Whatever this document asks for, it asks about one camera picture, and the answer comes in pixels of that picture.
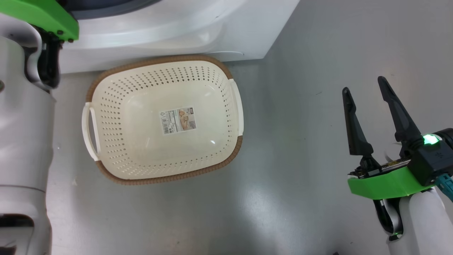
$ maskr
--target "white plastic basket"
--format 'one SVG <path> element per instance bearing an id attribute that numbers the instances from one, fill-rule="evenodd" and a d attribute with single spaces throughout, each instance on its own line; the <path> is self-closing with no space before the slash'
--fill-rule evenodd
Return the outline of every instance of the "white plastic basket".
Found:
<path id="1" fill-rule="evenodd" d="M 239 152 L 243 128 L 237 85 L 221 62 L 207 56 L 106 71 L 93 82 L 82 114 L 91 157 L 121 184 L 172 181 L 221 168 Z"/>

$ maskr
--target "gray floor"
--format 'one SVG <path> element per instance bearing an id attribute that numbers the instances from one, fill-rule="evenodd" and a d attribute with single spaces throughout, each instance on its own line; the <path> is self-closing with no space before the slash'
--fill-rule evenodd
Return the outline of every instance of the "gray floor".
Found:
<path id="1" fill-rule="evenodd" d="M 380 162 L 394 127 L 379 75 L 421 132 L 453 127 L 452 13 L 448 0 L 302 1 L 264 60 L 228 64 L 244 106 L 239 155 L 170 183 L 121 186 L 98 171 L 80 128 L 98 73 L 65 75 L 47 196 L 53 254 L 388 254 L 372 202 L 347 187 L 360 158 L 348 155 L 341 89 Z"/>

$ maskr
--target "green plastic part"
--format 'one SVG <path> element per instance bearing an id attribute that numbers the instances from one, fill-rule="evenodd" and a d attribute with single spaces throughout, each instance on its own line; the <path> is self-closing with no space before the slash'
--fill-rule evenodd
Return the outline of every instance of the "green plastic part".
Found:
<path id="1" fill-rule="evenodd" d="M 0 0 L 0 12 L 53 32 L 61 40 L 79 39 L 79 24 L 55 0 Z"/>
<path id="2" fill-rule="evenodd" d="M 421 186 L 407 167 L 365 179 L 351 178 L 347 182 L 353 194 L 373 200 L 410 196 L 434 186 Z"/>

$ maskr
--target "white washing machine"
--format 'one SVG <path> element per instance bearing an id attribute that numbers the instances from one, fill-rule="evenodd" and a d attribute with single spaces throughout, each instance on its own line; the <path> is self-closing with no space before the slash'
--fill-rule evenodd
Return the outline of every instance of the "white washing machine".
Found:
<path id="1" fill-rule="evenodd" d="M 80 27 L 79 40 L 60 51 L 61 73 L 177 54 L 209 54 L 220 61 L 261 59 L 298 2 L 60 0 Z"/>

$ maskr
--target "product label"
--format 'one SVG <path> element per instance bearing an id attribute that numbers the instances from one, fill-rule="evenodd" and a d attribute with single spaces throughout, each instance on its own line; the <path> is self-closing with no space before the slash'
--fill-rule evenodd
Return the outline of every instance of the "product label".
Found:
<path id="1" fill-rule="evenodd" d="M 193 107 L 184 107 L 159 112 L 164 135 L 170 135 L 197 129 Z"/>

